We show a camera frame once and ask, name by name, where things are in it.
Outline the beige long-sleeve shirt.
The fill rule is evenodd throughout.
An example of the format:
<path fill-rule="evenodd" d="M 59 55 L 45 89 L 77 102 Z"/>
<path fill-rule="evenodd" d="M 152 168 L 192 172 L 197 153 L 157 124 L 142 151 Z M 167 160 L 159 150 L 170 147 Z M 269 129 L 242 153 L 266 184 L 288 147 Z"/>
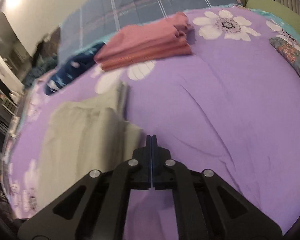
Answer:
<path fill-rule="evenodd" d="M 128 90 L 120 81 L 94 98 L 65 102 L 51 115 L 38 164 L 39 210 L 91 170 L 111 171 L 132 158 L 142 129 L 124 118 Z"/>

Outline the purple floral duvet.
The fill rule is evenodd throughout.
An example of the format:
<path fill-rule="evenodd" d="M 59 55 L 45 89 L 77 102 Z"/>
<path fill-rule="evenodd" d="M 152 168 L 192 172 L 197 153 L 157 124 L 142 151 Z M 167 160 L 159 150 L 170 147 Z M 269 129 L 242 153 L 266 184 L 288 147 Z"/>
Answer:
<path fill-rule="evenodd" d="M 157 136 L 189 169 L 214 170 L 287 232 L 300 217 L 300 77 L 269 43 L 300 51 L 280 18 L 239 6 L 186 12 L 191 55 L 104 71 L 95 64 L 50 96 L 34 86 L 21 132 L 8 147 L 4 188 L 16 218 L 38 211 L 38 164 L 51 115 L 118 82 L 129 86 L 124 118 Z"/>

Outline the navy star-pattern rolled blanket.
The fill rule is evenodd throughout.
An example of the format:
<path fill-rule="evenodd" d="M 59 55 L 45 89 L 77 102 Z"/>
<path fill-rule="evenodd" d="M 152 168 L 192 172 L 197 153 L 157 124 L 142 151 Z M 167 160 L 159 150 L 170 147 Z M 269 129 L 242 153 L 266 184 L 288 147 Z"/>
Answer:
<path fill-rule="evenodd" d="M 97 43 L 86 51 L 69 58 L 68 61 L 49 78 L 45 85 L 45 94 L 50 96 L 57 93 L 93 67 L 95 65 L 94 56 L 104 45 L 104 42 Z"/>

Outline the dark teal fuzzy blanket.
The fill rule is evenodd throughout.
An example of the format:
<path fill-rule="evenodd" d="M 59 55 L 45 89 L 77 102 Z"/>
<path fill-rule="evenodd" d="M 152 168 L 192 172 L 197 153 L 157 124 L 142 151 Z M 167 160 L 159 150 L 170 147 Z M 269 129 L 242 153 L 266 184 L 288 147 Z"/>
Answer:
<path fill-rule="evenodd" d="M 45 73 L 56 68 L 57 64 L 58 64 L 57 55 L 53 55 L 52 57 L 47 57 L 43 59 L 41 63 L 37 64 L 26 74 L 25 78 L 22 81 L 24 88 L 27 89 L 31 87 L 35 79 L 41 77 Z"/>

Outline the dark floral pillow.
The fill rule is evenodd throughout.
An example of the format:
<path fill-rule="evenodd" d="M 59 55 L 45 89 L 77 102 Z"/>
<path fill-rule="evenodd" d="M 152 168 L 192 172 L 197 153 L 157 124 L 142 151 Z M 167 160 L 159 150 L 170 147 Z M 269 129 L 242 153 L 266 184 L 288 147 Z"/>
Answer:
<path fill-rule="evenodd" d="M 44 35 L 42 40 L 37 44 L 39 57 L 42 59 L 57 55 L 59 43 L 61 40 L 61 29 L 57 27 L 52 33 Z"/>

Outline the pink folded garment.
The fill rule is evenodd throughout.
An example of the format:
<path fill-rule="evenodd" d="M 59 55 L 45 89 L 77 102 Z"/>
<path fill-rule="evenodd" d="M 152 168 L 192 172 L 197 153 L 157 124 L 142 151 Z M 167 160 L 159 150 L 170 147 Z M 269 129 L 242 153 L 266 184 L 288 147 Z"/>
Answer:
<path fill-rule="evenodd" d="M 135 63 L 191 55 L 187 34 L 192 29 L 182 12 L 146 25 L 128 25 L 98 51 L 94 60 L 106 72 Z"/>

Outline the multicolour patterned folded cloth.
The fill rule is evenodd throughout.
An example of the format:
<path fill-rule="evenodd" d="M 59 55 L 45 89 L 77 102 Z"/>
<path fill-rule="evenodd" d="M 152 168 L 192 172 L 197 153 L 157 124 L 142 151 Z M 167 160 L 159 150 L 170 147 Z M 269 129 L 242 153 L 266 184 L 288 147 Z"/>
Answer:
<path fill-rule="evenodd" d="M 269 43 L 293 67 L 300 77 L 300 51 L 280 37 L 269 38 Z"/>

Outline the blue plaid pillow cover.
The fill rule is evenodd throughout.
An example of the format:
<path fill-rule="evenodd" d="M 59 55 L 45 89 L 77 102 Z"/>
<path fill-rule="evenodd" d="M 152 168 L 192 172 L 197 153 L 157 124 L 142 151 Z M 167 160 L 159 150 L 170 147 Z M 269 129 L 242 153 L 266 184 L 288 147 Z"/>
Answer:
<path fill-rule="evenodd" d="M 88 0 L 61 24 L 59 62 L 89 48 L 126 25 L 144 24 L 179 11 L 236 3 L 236 0 Z"/>

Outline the green pillow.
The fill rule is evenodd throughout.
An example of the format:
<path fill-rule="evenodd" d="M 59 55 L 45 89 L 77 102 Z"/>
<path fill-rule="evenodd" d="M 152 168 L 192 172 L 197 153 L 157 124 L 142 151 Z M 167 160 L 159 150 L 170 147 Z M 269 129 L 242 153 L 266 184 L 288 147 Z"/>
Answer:
<path fill-rule="evenodd" d="M 259 9 L 277 16 L 293 27 L 300 35 L 300 16 L 279 2 L 274 0 L 248 0 L 246 7 L 249 9 Z"/>

